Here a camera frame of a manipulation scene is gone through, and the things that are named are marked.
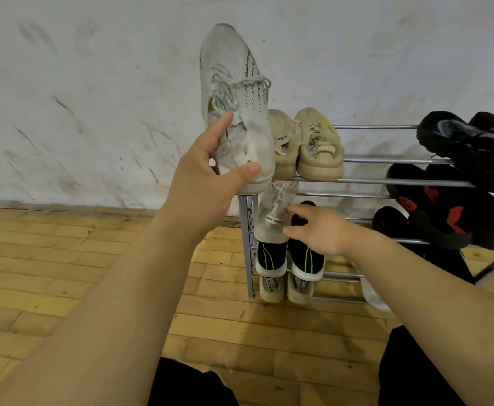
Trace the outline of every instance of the metal shoe rack frame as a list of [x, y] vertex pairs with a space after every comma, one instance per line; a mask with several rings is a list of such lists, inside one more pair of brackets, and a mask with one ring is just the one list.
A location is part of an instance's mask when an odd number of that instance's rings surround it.
[[[335, 129], [345, 129], [345, 130], [416, 130], [417, 125], [334, 125]], [[414, 159], [401, 159], [392, 157], [367, 157], [367, 156], [356, 156], [356, 157], [346, 157], [345, 162], [352, 163], [403, 163], [403, 164], [452, 164], [451, 160], [448, 159], [437, 159], [432, 158], [429, 160], [414, 160]], [[310, 181], [300, 176], [294, 177], [294, 181], [305, 181], [305, 182], [320, 182], [320, 181]], [[341, 178], [336, 181], [339, 184], [394, 184], [394, 185], [434, 185], [440, 187], [473, 187], [472, 184], [465, 181], [437, 181], [437, 180], [406, 180], [406, 179], [389, 179], [389, 178]], [[379, 199], [391, 199], [389, 195], [379, 195], [379, 194], [354, 194], [345, 192], [320, 192], [320, 191], [299, 191], [298, 195], [305, 197], [351, 197], [351, 198], [379, 198]], [[253, 275], [256, 274], [255, 270], [255, 259], [256, 259], [256, 249], [258, 241], [255, 239], [254, 235], [254, 225], [256, 220], [256, 211], [258, 207], [258, 196], [253, 195], [250, 197], [238, 196], [239, 199], [239, 216], [241, 219], [242, 235], [243, 235], [243, 252], [245, 255], [245, 270], [247, 273], [247, 293], [250, 298], [254, 298], [256, 293], [253, 285]], [[346, 218], [357, 224], [365, 225], [372, 222], [371, 218]], [[395, 241], [400, 244], [417, 244], [417, 245], [427, 245], [428, 243], [421, 239], [396, 239]], [[494, 262], [486, 266], [482, 271], [474, 276], [475, 283], [479, 284], [484, 281], [487, 277], [494, 275]], [[333, 282], [347, 282], [347, 283], [359, 283], [362, 274], [347, 273], [347, 272], [325, 272], [322, 280], [333, 281]], [[344, 303], [356, 303], [356, 304], [366, 304], [363, 299], [347, 299], [338, 298], [331, 296], [313, 296], [315, 300], [326, 300], [334, 302], [344, 302]]]

